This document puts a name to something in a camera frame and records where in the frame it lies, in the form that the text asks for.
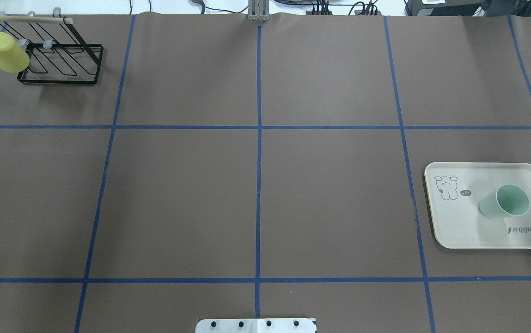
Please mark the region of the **pale green cup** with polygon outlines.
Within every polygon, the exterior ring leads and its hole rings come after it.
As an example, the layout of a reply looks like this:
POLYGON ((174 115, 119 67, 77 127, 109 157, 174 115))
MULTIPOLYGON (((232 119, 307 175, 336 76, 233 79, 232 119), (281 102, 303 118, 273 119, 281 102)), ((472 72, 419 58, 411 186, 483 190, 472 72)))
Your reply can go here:
POLYGON ((523 188, 504 184, 479 200, 478 209, 489 219, 520 217, 530 210, 530 199, 523 188))

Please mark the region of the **cream rabbit tray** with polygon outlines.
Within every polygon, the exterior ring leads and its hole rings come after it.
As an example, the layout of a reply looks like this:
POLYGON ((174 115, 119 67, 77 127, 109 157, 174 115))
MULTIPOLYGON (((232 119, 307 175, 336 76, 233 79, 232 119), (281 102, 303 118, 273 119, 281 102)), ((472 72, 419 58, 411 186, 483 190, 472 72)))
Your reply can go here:
POLYGON ((531 164, 433 162, 424 171, 434 236, 449 249, 531 249, 531 164), (489 219, 479 201, 504 184, 527 193, 520 217, 489 219))

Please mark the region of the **yellow cup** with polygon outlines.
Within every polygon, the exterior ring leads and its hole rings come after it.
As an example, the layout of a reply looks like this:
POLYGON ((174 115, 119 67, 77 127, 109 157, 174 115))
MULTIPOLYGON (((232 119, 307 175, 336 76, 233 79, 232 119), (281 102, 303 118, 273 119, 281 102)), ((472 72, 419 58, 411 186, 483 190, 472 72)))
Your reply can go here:
POLYGON ((30 57, 10 34, 0 32, 0 69, 20 73, 30 65, 30 57))

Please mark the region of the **brown paper table mat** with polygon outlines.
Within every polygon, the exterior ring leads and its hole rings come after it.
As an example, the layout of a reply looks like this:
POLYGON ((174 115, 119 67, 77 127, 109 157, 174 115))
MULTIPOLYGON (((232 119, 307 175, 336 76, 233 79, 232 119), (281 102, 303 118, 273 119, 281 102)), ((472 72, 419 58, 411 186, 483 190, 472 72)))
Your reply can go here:
POLYGON ((0 70, 0 333, 531 333, 531 249, 448 249, 433 162, 531 165, 531 19, 80 16, 0 70))

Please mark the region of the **white central pillar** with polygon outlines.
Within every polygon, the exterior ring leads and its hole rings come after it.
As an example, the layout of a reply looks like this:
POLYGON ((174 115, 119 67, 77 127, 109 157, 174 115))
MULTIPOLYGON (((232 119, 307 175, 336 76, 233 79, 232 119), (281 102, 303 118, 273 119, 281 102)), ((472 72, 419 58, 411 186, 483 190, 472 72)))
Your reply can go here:
POLYGON ((198 321, 196 333, 316 333, 311 318, 236 318, 198 321))

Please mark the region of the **black box on desk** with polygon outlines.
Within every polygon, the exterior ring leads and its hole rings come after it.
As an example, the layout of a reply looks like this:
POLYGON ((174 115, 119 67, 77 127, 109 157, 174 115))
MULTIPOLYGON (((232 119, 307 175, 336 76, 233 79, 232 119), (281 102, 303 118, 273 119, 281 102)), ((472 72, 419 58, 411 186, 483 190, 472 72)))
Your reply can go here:
POLYGON ((405 0, 409 16, 470 17, 479 11, 483 0, 405 0))

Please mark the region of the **aluminium frame post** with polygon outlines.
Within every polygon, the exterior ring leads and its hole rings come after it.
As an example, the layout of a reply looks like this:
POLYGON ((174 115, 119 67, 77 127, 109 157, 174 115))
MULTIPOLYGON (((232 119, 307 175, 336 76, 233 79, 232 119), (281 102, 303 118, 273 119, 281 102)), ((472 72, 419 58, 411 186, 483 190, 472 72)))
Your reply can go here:
POLYGON ((250 22, 269 21, 269 0, 248 0, 247 16, 250 22))

